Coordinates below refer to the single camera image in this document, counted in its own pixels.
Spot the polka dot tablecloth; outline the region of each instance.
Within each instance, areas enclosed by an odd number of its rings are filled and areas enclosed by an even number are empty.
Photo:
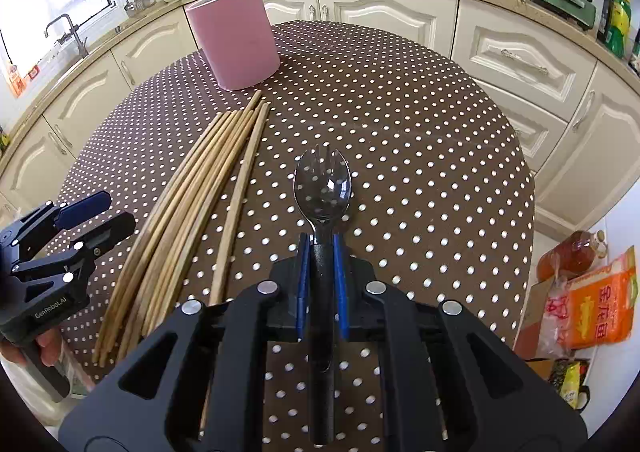
[[[330,143],[348,160],[354,196],[340,230],[379,280],[417,302],[455,298],[513,343],[532,245],[533,180],[500,109],[457,64],[399,36],[334,22],[274,27],[282,64],[256,88],[271,111],[242,206],[226,296],[268,276],[294,255],[310,227],[292,194],[296,157]],[[169,178],[214,115],[244,107],[254,90],[226,92],[200,52],[137,87],[95,131],[60,200],[98,190],[111,210],[61,234],[52,250],[109,215],[132,212],[142,226]],[[212,267],[238,166],[193,255],[180,302],[208,300]],[[97,261],[90,306],[64,325],[66,341],[91,363],[107,300],[132,238]],[[270,342],[264,449],[309,450],[305,344]],[[382,440],[373,346],[342,344],[337,435],[331,450],[375,450]]]

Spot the chopstick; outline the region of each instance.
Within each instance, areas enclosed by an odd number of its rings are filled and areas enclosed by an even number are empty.
[[[238,219],[240,218],[240,209],[242,206],[242,200],[244,199],[244,193],[246,192],[247,184],[249,183],[249,176],[254,166],[255,151],[260,143],[260,137],[264,128],[264,121],[269,114],[269,104],[263,104],[260,106],[260,112],[258,113],[258,119],[255,122],[254,130],[251,133],[249,144],[244,152],[244,158],[242,158],[242,167],[238,173],[238,179],[236,180],[236,186],[234,187],[233,195],[231,196],[231,203],[229,205],[229,211],[226,215],[225,226],[222,231],[222,238],[220,245],[218,246],[218,257],[216,259],[216,271],[213,274],[211,281],[211,288],[209,294],[209,305],[220,304],[222,302],[222,294],[225,286],[226,272],[229,264],[229,253],[232,249],[232,243],[236,238],[236,229],[238,228]]]
[[[261,94],[257,91],[242,111],[216,115],[149,213],[103,317],[92,356],[100,366],[106,364],[127,315],[119,360],[135,348],[141,334],[150,333],[172,308],[180,278],[191,263],[190,255],[259,116],[253,109]]]

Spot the faucet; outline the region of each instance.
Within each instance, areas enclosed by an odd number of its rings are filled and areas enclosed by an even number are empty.
[[[80,54],[80,56],[82,58],[88,57],[89,52],[86,50],[86,46],[84,45],[86,39],[84,39],[84,42],[80,40],[80,37],[78,37],[78,26],[74,26],[74,23],[71,22],[71,17],[69,17],[66,13],[63,13],[62,15],[56,17],[54,20],[47,24],[47,27],[44,29],[44,37],[49,37],[49,26],[51,26],[54,22],[59,21],[61,18],[66,18],[69,21],[69,27],[71,28],[71,31],[69,33],[65,33],[61,38],[59,38],[58,42],[62,44],[69,37],[71,37],[71,35],[73,35],[76,39],[76,44],[78,45],[78,53]]]

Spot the metal screw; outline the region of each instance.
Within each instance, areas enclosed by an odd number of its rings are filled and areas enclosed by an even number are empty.
[[[264,280],[258,284],[258,291],[263,295],[268,295],[278,291],[278,285],[272,280]]]
[[[442,305],[442,310],[447,315],[455,316],[455,315],[459,315],[460,313],[462,313],[462,306],[461,306],[460,302],[456,302],[455,300],[447,300]]]
[[[379,280],[372,280],[367,284],[367,291],[372,295],[380,295],[386,291],[386,284]]]
[[[195,315],[202,309],[202,304],[197,300],[188,300],[180,308],[185,315]]]

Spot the countertop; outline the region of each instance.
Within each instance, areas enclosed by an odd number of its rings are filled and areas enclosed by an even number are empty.
[[[146,26],[156,18],[170,12],[176,8],[195,2],[196,0],[169,0],[165,4],[157,4],[154,8],[151,8],[149,12],[143,18],[129,19],[125,21],[121,26],[121,31],[116,33],[114,31],[105,34],[100,41],[92,47],[90,54],[84,60],[76,63],[71,69],[67,70],[61,75],[53,86],[50,86],[47,90],[38,96],[34,103],[25,111],[18,124],[10,133],[12,138],[12,144],[7,151],[0,158],[0,175],[4,172],[8,161],[11,159],[15,148],[19,146],[20,142],[27,134],[33,124],[39,119],[42,113],[47,109],[50,103],[69,85],[74,78],[80,75],[89,65],[107,53],[112,47],[119,42],[123,41],[129,35],[133,34],[143,26]],[[542,26],[545,26],[565,38],[574,42],[585,51],[596,57],[603,64],[608,66],[613,72],[615,72],[620,78],[622,78],[638,95],[640,95],[640,79],[636,76],[626,64],[626,61],[619,60],[616,56],[611,54],[604,46],[599,44],[595,39],[595,30],[583,32],[577,26],[569,23],[568,21],[554,15],[540,6],[533,4],[528,0],[481,0],[494,6],[498,6],[505,10],[508,10],[518,15],[524,16]]]

